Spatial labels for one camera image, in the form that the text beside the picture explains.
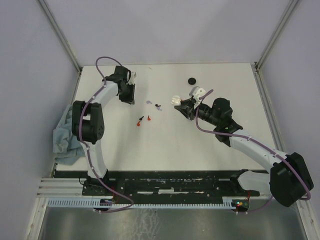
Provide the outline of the white earbud charging case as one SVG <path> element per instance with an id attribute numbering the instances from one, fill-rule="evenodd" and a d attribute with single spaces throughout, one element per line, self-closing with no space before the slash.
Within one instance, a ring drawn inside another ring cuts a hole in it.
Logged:
<path id="1" fill-rule="evenodd" d="M 171 98 L 171 104 L 174 105 L 174 106 L 180 106 L 181 105 L 181 101 L 182 99 L 178 96 L 178 95 L 174 95 L 172 98 Z"/>

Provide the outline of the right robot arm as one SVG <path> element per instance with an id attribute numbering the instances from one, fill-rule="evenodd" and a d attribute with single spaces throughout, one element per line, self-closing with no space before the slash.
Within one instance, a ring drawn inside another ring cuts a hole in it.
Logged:
<path id="1" fill-rule="evenodd" d="M 212 106 L 208 106 L 201 99 L 182 100 L 173 96 L 171 103 L 188 120 L 202 120 L 215 126 L 211 133 L 219 142 L 245 154 L 266 171 L 241 170 L 229 183 L 231 193 L 240 196 L 247 190 L 257 191 L 273 197 L 285 207 L 311 198 L 314 184 L 304 158 L 296 152 L 288 154 L 268 147 L 253 138 L 233 120 L 229 100 L 217 98 Z"/>

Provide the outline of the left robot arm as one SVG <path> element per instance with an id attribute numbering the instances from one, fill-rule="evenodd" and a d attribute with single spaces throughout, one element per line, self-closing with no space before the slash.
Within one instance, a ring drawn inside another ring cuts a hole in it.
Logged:
<path id="1" fill-rule="evenodd" d="M 105 132 L 103 108 L 114 97 L 118 97 L 123 103 L 134 105 L 136 76 L 135 72 L 117 65 L 113 74 L 103 77 L 101 85 L 88 101 L 76 100 L 72 104 L 71 131 L 85 152 L 88 176 L 96 179 L 93 189 L 99 195 L 106 195 L 111 189 L 111 183 L 104 179 L 108 169 L 101 146 Z"/>

